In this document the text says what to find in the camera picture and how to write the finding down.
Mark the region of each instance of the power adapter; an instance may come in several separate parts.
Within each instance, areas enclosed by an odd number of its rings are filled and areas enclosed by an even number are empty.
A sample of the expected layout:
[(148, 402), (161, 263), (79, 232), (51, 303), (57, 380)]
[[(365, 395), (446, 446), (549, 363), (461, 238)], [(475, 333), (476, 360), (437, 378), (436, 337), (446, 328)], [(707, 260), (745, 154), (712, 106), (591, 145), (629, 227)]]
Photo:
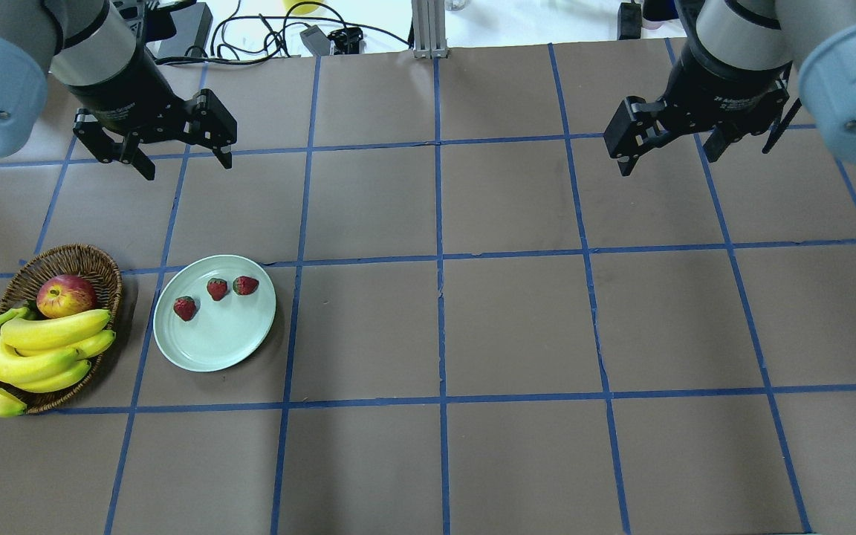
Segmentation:
[(639, 4), (623, 2), (619, 4), (619, 20), (616, 25), (618, 41), (639, 39), (643, 30), (643, 8)]

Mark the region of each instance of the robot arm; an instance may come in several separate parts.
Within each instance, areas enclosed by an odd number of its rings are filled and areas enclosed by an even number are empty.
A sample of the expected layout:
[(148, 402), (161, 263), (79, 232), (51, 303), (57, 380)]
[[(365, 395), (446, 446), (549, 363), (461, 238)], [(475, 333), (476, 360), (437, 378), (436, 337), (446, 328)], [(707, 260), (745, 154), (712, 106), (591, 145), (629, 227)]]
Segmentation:
[(788, 125), (788, 72), (830, 152), (856, 163), (856, 0), (676, 0), (689, 39), (655, 102), (629, 96), (604, 132), (623, 176), (681, 135), (711, 132), (709, 162), (745, 134)]
[[(28, 139), (45, 105), (45, 74), (82, 102), (74, 133), (103, 163), (132, 165), (153, 179), (140, 143), (207, 146), (231, 167), (237, 124), (209, 89), (176, 96), (109, 0), (0, 0), (0, 157)], [(108, 129), (122, 137), (114, 141)]]

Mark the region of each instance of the strawberry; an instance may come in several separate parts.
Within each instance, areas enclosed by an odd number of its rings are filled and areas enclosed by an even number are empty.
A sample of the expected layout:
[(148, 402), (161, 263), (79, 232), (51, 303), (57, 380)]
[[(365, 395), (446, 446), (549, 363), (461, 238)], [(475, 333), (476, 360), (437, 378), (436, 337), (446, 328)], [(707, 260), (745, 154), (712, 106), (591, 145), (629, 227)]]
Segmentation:
[(214, 301), (223, 299), (224, 295), (227, 295), (227, 292), (227, 281), (224, 281), (224, 279), (213, 278), (207, 282), (207, 293), (210, 294), (210, 297)]
[(174, 300), (174, 312), (176, 312), (182, 320), (189, 322), (190, 319), (194, 317), (194, 314), (197, 313), (197, 302), (194, 301), (190, 295), (178, 297)]
[(259, 281), (245, 275), (241, 275), (233, 281), (233, 291), (238, 295), (249, 295), (256, 291)]

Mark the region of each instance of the banana bunch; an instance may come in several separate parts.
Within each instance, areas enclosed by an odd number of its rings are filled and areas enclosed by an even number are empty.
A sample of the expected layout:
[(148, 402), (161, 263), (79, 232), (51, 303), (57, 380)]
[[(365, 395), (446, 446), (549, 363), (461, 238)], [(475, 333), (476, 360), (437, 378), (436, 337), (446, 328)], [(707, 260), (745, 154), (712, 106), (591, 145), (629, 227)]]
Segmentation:
[[(55, 392), (82, 380), (91, 357), (114, 342), (104, 308), (64, 318), (34, 321), (28, 308), (0, 316), (0, 381), (25, 392)], [(17, 416), (26, 404), (0, 387), (0, 416)]]

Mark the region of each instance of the yellow cup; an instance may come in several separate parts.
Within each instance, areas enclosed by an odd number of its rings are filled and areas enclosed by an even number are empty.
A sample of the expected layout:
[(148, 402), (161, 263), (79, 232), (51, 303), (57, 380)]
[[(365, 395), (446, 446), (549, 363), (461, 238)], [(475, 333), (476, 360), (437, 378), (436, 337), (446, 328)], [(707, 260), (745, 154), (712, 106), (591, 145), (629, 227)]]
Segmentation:
[[(325, 0), (316, 0), (320, 4), (325, 4)], [(299, 4), (302, 0), (282, 0), (282, 10), (285, 13), (288, 13), (290, 7), (295, 6), (295, 4)], [(318, 10), (319, 6), (315, 6), (315, 4), (306, 4), (305, 6), (296, 7), (290, 15), (308, 15), (309, 13), (313, 13), (313, 11)]]

